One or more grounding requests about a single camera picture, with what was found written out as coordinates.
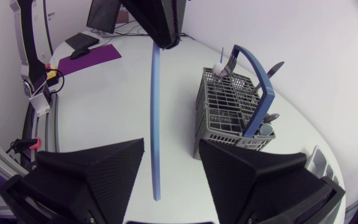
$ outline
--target cable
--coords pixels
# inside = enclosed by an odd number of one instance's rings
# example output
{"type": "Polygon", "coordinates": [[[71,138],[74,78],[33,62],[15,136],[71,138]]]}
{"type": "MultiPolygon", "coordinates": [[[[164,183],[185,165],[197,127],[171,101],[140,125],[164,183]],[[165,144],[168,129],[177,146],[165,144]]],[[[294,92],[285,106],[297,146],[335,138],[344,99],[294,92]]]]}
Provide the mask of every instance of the cable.
{"type": "Polygon", "coordinates": [[[121,25],[121,26],[116,27],[115,29],[120,28],[120,27],[123,27],[123,26],[125,26],[125,25],[128,25],[128,24],[130,24],[131,22],[136,22],[136,21],[127,22],[127,23],[125,23],[125,24],[123,24],[123,25],[121,25]]]}
{"type": "Polygon", "coordinates": [[[62,82],[61,87],[60,87],[57,91],[53,91],[53,92],[50,92],[50,93],[49,93],[49,97],[51,97],[52,94],[60,92],[60,90],[62,90],[63,86],[65,86],[65,76],[64,76],[63,73],[62,73],[61,71],[59,71],[58,69],[52,69],[52,68],[50,68],[50,69],[48,69],[48,72],[49,72],[49,71],[56,71],[56,72],[62,77],[62,79],[63,79],[63,82],[62,82]]]}
{"type": "Polygon", "coordinates": [[[9,153],[12,149],[13,149],[13,145],[15,144],[15,142],[17,141],[18,139],[16,139],[15,141],[11,142],[11,147],[6,151],[6,153],[9,153]]]}
{"type": "Polygon", "coordinates": [[[136,25],[136,26],[132,27],[132,29],[129,30],[128,32],[126,32],[125,34],[122,34],[122,33],[119,33],[119,32],[115,32],[115,33],[118,34],[118,35],[109,36],[110,39],[109,39],[106,43],[104,43],[102,46],[108,44],[108,43],[109,43],[113,38],[115,38],[115,37],[122,37],[122,36],[146,36],[147,34],[134,34],[134,33],[131,33],[131,31],[132,31],[135,27],[138,27],[138,26],[140,26],[140,25],[136,25]]]}
{"type": "Polygon", "coordinates": [[[185,34],[185,33],[181,33],[180,34],[181,37],[190,37],[189,35],[185,34]]]}

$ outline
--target desk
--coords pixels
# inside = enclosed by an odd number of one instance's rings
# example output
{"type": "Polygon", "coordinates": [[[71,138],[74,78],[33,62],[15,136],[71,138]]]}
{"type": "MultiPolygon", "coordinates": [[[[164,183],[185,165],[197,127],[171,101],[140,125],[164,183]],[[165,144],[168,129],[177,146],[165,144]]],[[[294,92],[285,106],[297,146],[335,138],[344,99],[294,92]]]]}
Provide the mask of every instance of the desk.
{"type": "MultiPolygon", "coordinates": [[[[58,107],[60,151],[71,152],[144,138],[145,153],[124,221],[219,223],[202,163],[193,159],[193,143],[195,101],[203,67],[212,67],[220,54],[188,37],[174,49],[161,51],[161,200],[156,202],[152,195],[150,162],[152,39],[118,37],[110,43],[122,58],[65,77],[58,107]]],[[[53,54],[51,64],[57,65],[72,51],[62,43],[53,54]]],[[[239,65],[235,71],[258,83],[257,77],[239,65]]],[[[273,122],[277,138],[263,151],[277,154],[304,152],[310,156],[318,144],[339,185],[344,188],[335,156],[317,130],[278,93],[269,112],[280,114],[273,122]]],[[[345,197],[335,223],[343,223],[344,213],[345,197]]]]}

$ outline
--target gray plastic cutlery basket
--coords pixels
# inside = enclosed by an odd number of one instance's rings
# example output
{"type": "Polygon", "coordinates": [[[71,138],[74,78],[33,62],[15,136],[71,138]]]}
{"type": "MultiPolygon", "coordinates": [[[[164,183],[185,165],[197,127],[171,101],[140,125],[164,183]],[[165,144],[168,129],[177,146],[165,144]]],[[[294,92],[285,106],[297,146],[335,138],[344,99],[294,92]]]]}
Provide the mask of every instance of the gray plastic cutlery basket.
{"type": "Polygon", "coordinates": [[[235,45],[225,66],[228,75],[212,74],[212,68],[203,69],[196,99],[194,158],[200,159],[198,144],[201,139],[261,150],[275,139],[259,135],[258,129],[274,99],[272,84],[258,60],[245,48],[235,45]],[[263,94],[251,94],[254,85],[250,78],[233,72],[237,56],[242,52],[253,66],[263,94]]]}

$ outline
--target blue stick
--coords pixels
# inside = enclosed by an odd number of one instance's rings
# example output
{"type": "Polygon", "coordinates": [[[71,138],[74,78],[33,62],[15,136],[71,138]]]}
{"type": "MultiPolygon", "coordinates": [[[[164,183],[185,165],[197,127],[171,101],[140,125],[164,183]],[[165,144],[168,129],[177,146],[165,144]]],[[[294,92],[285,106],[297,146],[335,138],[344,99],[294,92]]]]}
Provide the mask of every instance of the blue stick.
{"type": "Polygon", "coordinates": [[[153,197],[161,199],[160,186],[160,48],[153,43],[152,86],[150,96],[150,135],[153,197]]]}
{"type": "Polygon", "coordinates": [[[221,63],[223,61],[223,47],[222,47],[222,53],[221,53],[221,63]]]}

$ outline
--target purple mat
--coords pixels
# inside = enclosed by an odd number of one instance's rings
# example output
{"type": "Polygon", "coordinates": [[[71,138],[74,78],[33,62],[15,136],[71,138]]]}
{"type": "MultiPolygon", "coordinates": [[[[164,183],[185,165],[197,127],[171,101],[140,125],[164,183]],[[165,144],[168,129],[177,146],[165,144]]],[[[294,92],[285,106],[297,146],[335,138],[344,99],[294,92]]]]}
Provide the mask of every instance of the purple mat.
{"type": "Polygon", "coordinates": [[[59,61],[58,69],[63,75],[68,75],[83,68],[88,68],[92,65],[108,62],[117,58],[121,58],[121,55],[117,49],[109,44],[91,49],[88,54],[74,60],[71,60],[70,56],[62,58],[59,61]]]}

